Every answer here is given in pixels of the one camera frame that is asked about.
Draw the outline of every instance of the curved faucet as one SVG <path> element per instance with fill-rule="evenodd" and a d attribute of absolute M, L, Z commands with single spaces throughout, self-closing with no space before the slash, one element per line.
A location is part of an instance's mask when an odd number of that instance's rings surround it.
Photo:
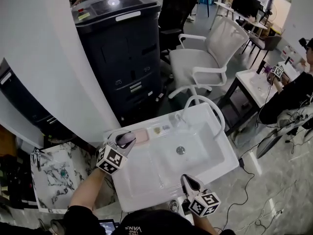
<path fill-rule="evenodd" d="M 213 108 L 217 115 L 219 116 L 219 119 L 220 119 L 220 122 L 221 122 L 221 129 L 218 131 L 218 133 L 214 136 L 214 138 L 216 138 L 217 136 L 219 136 L 225 129 L 225 119 L 224 119 L 224 116 L 221 112 L 221 110 L 219 109 L 219 107 L 217 107 L 217 105 L 215 103 L 213 103 L 210 99 L 208 99 L 207 97 L 205 96 L 200 96 L 200 95 L 194 95 L 194 96 L 191 96 L 190 98 L 188 98 L 186 104 L 185 104 L 185 107 L 181 113 L 181 118 L 184 119 L 184 114 L 185 114 L 185 111 L 186 109 L 189 107 L 190 103 L 192 100 L 196 100 L 196 99 L 200 99 L 204 102 L 207 102 L 211 108 Z"/>

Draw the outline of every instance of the black office chair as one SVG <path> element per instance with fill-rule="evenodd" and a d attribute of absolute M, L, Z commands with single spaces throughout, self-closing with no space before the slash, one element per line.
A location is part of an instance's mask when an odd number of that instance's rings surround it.
<path fill-rule="evenodd" d="M 183 33 L 185 21 L 196 3 L 197 0 L 163 0 L 158 25 L 160 57 L 164 62 L 170 64 L 166 56 L 180 45 L 178 36 Z"/>
<path fill-rule="evenodd" d="M 244 51 L 246 50 L 247 46 L 249 45 L 250 42 L 252 42 L 254 44 L 253 48 L 252 48 L 252 51 L 250 52 L 250 55 L 252 54 L 252 52 L 254 51 L 254 48 L 257 46 L 259 48 L 259 52 L 258 54 L 256 55 L 251 67 L 253 66 L 255 60 L 257 59 L 258 55 L 260 54 L 260 51 L 261 50 L 266 50 L 266 54 L 265 56 L 263 57 L 263 60 L 264 58 L 266 57 L 266 55 L 268 54 L 269 51 L 273 51 L 275 50 L 275 48 L 277 47 L 279 41 L 282 39 L 281 36 L 273 36 L 273 37 L 266 37 L 264 38 L 263 40 L 258 38 L 258 37 L 250 37 L 246 47 L 244 48 L 243 52 L 241 54 L 244 53 Z"/>

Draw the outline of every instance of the chair base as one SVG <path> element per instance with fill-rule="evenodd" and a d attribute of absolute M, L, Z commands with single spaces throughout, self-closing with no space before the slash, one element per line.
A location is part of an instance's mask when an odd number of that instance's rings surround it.
<path fill-rule="evenodd" d="M 208 90 L 209 92 L 212 91 L 212 87 L 210 87 L 208 85 L 199 85 L 199 86 L 197 86 L 197 85 L 187 85 L 187 86 L 181 86 L 178 89 L 174 90 L 172 93 L 170 93 L 168 95 L 168 97 L 169 97 L 169 99 L 172 99 L 178 93 L 180 93 L 180 92 L 182 92 L 184 90 L 188 90 L 188 89 L 191 91 L 192 95 L 198 95 L 197 92 L 196 92 L 196 88 L 198 88 L 198 89 L 203 88 L 203 89 Z M 195 99 L 195 102 L 196 102 L 196 104 L 200 104 L 199 99 Z"/>

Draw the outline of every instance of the sink drain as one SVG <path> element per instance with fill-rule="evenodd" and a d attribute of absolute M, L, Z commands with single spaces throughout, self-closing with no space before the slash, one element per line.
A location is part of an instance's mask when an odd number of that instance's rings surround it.
<path fill-rule="evenodd" d="M 185 153 L 185 148 L 182 147 L 182 146 L 179 146 L 176 148 L 176 152 L 180 155 L 184 154 Z"/>

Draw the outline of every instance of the white office chair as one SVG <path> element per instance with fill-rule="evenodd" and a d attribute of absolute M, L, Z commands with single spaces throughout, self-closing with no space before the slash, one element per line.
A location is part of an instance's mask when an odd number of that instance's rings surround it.
<path fill-rule="evenodd" d="M 185 49 L 181 38 L 202 40 L 206 51 Z M 176 90 L 169 94 L 173 98 L 178 93 L 190 89 L 197 95 L 196 88 L 212 91 L 210 86 L 223 86 L 227 81 L 227 63 L 235 52 L 249 39 L 246 32 L 231 19 L 221 17 L 207 38 L 203 36 L 180 34 L 183 49 L 170 52 L 169 57 Z"/>

